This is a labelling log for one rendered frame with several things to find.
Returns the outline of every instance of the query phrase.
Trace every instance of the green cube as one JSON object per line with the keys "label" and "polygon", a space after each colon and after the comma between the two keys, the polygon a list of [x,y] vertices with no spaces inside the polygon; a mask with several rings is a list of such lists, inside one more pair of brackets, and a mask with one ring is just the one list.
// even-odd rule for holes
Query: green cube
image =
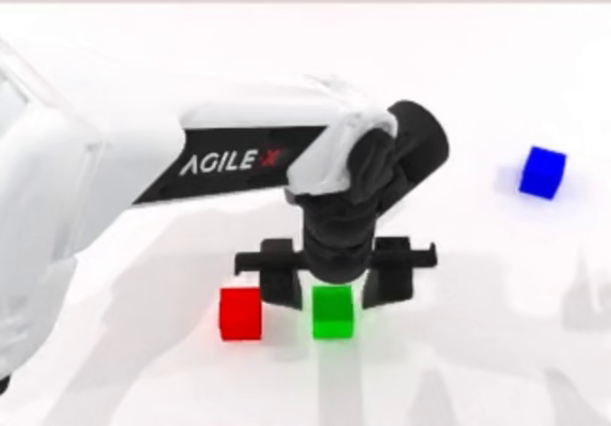
{"label": "green cube", "polygon": [[312,333],[315,340],[351,338],[354,304],[350,286],[315,286],[312,289]]}

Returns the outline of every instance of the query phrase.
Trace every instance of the red cube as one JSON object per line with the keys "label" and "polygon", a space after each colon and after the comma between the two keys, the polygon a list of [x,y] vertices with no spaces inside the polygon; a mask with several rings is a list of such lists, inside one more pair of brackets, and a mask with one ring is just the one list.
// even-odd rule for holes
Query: red cube
{"label": "red cube", "polygon": [[259,288],[221,288],[221,339],[261,340],[263,304]]}

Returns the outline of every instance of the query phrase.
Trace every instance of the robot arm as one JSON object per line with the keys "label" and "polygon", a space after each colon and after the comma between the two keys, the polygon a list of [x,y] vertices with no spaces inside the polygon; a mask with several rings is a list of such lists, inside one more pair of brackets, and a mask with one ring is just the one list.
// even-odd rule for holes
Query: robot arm
{"label": "robot arm", "polygon": [[313,273],[350,281],[377,217],[448,156],[413,103],[379,108],[334,78],[263,92],[102,123],[0,42],[0,394],[51,334],[76,254],[126,209],[284,187]]}

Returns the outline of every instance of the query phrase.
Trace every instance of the colored block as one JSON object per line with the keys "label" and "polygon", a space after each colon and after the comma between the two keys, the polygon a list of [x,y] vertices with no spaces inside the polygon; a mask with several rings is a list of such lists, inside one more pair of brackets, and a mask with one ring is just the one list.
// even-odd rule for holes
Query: colored block
{"label": "colored block", "polygon": [[533,147],[522,171],[519,191],[552,200],[560,187],[566,155]]}
{"label": "colored block", "polygon": [[219,329],[222,340],[261,340],[262,316],[259,288],[221,289]]}
{"label": "colored block", "polygon": [[354,303],[350,286],[315,286],[312,289],[312,333],[316,340],[352,337]]}

